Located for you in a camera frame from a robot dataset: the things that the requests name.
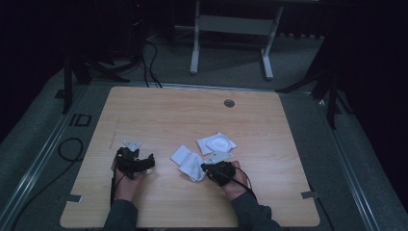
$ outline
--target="table top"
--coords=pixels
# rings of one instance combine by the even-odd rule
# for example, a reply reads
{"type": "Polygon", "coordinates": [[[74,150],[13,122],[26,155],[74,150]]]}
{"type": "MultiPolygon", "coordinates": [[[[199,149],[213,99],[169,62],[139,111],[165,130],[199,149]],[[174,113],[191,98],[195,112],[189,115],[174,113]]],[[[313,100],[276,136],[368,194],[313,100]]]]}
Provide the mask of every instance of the table top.
{"type": "Polygon", "coordinates": [[[63,227],[101,227],[110,210],[111,165],[123,141],[141,142],[140,157],[156,166],[138,198],[138,227],[236,227],[223,191],[207,177],[193,182],[170,156],[180,145],[200,154],[196,140],[222,133],[249,176],[260,204],[282,226],[316,226],[309,191],[279,95],[250,90],[112,88],[67,202],[63,227]],[[226,107],[224,101],[235,106],[226,107]]]}

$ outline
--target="hand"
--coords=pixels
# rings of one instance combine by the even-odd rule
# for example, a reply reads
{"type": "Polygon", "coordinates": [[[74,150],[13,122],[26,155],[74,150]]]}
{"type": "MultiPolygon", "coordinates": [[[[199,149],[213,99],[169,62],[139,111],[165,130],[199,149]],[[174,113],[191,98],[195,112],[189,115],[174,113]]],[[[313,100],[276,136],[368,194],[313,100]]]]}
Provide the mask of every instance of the hand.
{"type": "MultiPolygon", "coordinates": [[[[231,164],[234,167],[241,168],[240,163],[238,161],[232,162],[231,164]]],[[[243,174],[243,172],[240,171],[239,169],[236,170],[234,179],[248,187],[248,180],[245,174],[243,174]]],[[[227,195],[230,201],[246,192],[246,188],[244,188],[242,185],[237,184],[234,181],[230,181],[228,184],[222,186],[221,188],[224,190],[225,194],[227,195]]]]}
{"type": "MultiPolygon", "coordinates": [[[[115,170],[115,160],[112,165],[112,170],[115,170]]],[[[142,171],[135,177],[134,180],[131,180],[123,172],[116,169],[116,178],[115,178],[115,200],[123,199],[132,202],[136,207],[136,199],[140,192],[141,182],[146,177],[146,170],[142,171]]]]}

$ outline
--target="black device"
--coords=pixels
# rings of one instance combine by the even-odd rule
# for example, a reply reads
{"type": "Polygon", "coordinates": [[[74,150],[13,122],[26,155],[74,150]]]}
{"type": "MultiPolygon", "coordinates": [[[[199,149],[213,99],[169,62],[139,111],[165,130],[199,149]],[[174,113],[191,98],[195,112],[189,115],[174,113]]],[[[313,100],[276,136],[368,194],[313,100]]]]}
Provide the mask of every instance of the black device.
{"type": "Polygon", "coordinates": [[[214,165],[202,164],[201,168],[206,172],[208,178],[219,186],[228,184],[235,176],[235,167],[231,162],[220,162],[214,165]]]}
{"type": "Polygon", "coordinates": [[[147,159],[139,159],[140,150],[130,150],[128,147],[120,147],[116,152],[116,166],[130,179],[135,179],[135,173],[148,170],[155,166],[153,153],[147,159]]]}

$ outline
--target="metal table frame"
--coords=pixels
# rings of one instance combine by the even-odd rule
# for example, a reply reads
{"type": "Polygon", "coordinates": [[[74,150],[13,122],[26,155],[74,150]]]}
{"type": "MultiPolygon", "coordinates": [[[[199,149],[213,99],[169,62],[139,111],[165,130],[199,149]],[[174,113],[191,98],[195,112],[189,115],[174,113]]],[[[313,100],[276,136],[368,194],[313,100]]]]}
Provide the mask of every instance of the metal table frame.
{"type": "Polygon", "coordinates": [[[279,7],[273,20],[237,18],[200,14],[200,0],[195,2],[194,47],[191,57],[191,74],[198,73],[198,57],[200,55],[200,31],[223,33],[240,33],[248,35],[268,36],[268,43],[261,49],[266,78],[273,79],[272,67],[269,60],[270,47],[276,35],[279,20],[284,7],[279,7]]]}

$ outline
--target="sleeve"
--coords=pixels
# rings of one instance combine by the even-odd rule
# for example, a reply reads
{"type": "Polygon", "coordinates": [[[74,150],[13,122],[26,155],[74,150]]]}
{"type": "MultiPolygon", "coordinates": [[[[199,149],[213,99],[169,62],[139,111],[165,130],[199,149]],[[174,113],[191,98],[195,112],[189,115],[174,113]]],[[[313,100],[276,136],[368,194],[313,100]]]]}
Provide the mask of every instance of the sleeve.
{"type": "Polygon", "coordinates": [[[103,230],[135,230],[138,209],[132,202],[116,200],[106,218],[103,230]]]}
{"type": "Polygon", "coordinates": [[[272,219],[272,210],[268,206],[259,205],[249,192],[245,192],[233,199],[231,204],[237,215],[239,230],[283,230],[272,219]]]}

